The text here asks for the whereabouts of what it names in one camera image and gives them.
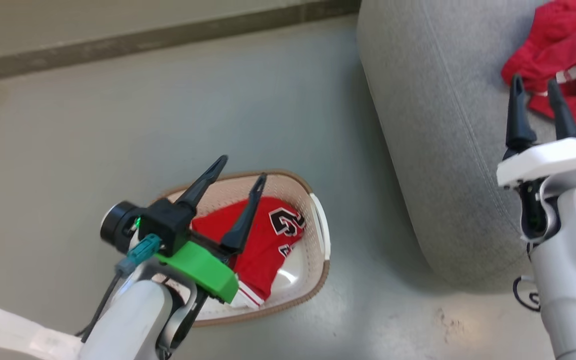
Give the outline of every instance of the baseboard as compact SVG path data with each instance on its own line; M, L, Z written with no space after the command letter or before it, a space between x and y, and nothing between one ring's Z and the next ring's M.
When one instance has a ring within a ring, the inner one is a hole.
M0 57L0 79L353 14L361 0L324 0Z

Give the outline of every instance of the basket rim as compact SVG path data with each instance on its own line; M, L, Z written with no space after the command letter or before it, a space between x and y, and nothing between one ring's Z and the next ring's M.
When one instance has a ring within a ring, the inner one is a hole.
M304 188L304 190L306 190L306 192L308 194L313 194L313 188L308 184L308 182L306 182L306 180L304 180L304 178L302 178L301 176L297 175L296 173L294 173L292 171L288 171L288 170L284 170L284 169L269 169L269 170L262 170L262 171L240 171L240 172L228 173L228 174L219 176L219 178L217 179L217 182L221 182L222 180L247 178L250 176L260 176L262 173L266 173L268 175L281 175L281 176L286 176L288 178L292 178L293 180L298 182ZM159 199L168 198L169 196L171 196L174 193L178 193L180 191L185 191L185 189L188 189L188 187L190 187L190 185L192 185L192 182L187 183L187 184L183 184L183 185L178 186L178 187L174 187L172 189L169 189L168 191L164 191L160 195ZM253 319L259 319L262 317L267 317L268 315L276 314L279 312L283 312L283 310L294 308L297 305L300 305L302 303L305 303L308 300L311 300L314 296L317 295L318 292L320 292L320 290L322 289L322 287L326 283L326 279L328 278L329 271L330 271L330 260L324 260L323 269L321 271L321 276L319 277L317 284L313 287L312 290L310 290L304 296L300 296L298 298L290 300L286 303L282 303L280 305L268 307L267 309L256 310L256 311L249 312L246 314L221 317L221 318L217 318L217 319L197 320L194 322L194 324L192 324L192 326L194 328L203 328L205 326L233 324L236 322L244 322L244 321L250 321Z

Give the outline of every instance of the gray fabric upholstery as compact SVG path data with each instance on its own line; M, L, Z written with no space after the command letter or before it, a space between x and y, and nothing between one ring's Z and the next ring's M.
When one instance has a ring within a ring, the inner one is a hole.
M499 189L508 87L500 71L542 0L363 0L358 45L421 249L463 290L530 273L519 198ZM531 118L540 141L547 120Z

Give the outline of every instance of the folded red shirt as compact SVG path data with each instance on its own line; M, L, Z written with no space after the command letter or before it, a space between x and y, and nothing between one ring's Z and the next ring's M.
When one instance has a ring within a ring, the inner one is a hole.
M192 228L219 242L233 227L247 203L243 200L195 218ZM262 305L270 297L270 287L277 271L292 251L293 244L304 235L305 227L306 219L288 203L269 196L261 198L246 248L234 267L239 278L239 292L242 293L238 296L247 297L251 307Z
M550 118L548 80L556 78L576 121L576 0L554 0L535 10L528 39L501 71L506 84L516 73L534 94L528 108Z

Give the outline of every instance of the wall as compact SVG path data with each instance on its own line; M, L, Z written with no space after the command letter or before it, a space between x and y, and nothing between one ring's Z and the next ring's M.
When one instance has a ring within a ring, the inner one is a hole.
M312 0L0 0L0 56Z

